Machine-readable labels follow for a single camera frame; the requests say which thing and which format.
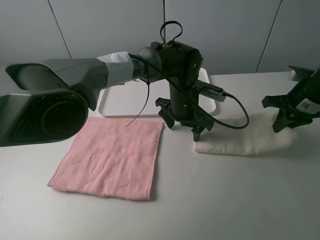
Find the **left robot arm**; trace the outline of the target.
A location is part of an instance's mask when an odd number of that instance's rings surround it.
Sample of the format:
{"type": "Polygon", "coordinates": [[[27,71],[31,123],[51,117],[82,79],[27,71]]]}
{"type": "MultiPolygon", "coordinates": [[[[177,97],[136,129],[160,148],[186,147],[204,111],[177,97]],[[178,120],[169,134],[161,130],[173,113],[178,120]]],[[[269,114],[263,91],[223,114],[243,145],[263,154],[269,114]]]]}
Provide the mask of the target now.
{"type": "Polygon", "coordinates": [[[4,65],[0,69],[0,144],[3,147],[69,139],[97,108],[100,91],[140,79],[169,83],[170,98],[159,98],[159,116],[168,127],[190,127],[197,141],[214,120],[199,106],[204,89],[198,75],[203,58],[180,42],[153,42],[125,61],[97,58],[50,59],[4,65]]]}

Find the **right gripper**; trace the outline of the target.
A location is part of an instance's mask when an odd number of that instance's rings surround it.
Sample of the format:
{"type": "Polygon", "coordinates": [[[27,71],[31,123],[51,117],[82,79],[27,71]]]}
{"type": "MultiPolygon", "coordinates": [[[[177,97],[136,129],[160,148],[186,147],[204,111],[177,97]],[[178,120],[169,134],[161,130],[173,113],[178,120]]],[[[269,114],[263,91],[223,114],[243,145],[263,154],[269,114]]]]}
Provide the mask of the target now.
{"type": "Polygon", "coordinates": [[[262,100],[264,108],[278,109],[272,125],[275,133],[289,125],[309,125],[320,117],[320,70],[316,69],[310,77],[296,82],[288,94],[265,96],[262,100]]]}

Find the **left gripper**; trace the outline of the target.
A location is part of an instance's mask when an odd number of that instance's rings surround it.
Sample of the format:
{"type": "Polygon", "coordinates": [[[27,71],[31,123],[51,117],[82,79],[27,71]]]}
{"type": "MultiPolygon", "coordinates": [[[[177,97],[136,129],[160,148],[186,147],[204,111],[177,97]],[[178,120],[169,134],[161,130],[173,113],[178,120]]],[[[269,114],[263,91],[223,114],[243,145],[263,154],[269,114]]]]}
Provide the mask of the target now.
{"type": "Polygon", "coordinates": [[[158,115],[163,119],[169,129],[175,125],[175,122],[185,124],[192,128],[193,141],[198,142],[202,132],[211,130],[214,122],[205,117],[204,114],[195,109],[187,99],[178,91],[185,92],[196,104],[199,102],[199,94],[194,87],[188,87],[185,78],[172,77],[173,82],[169,84],[170,99],[159,97],[155,105],[160,107],[158,115]]]}

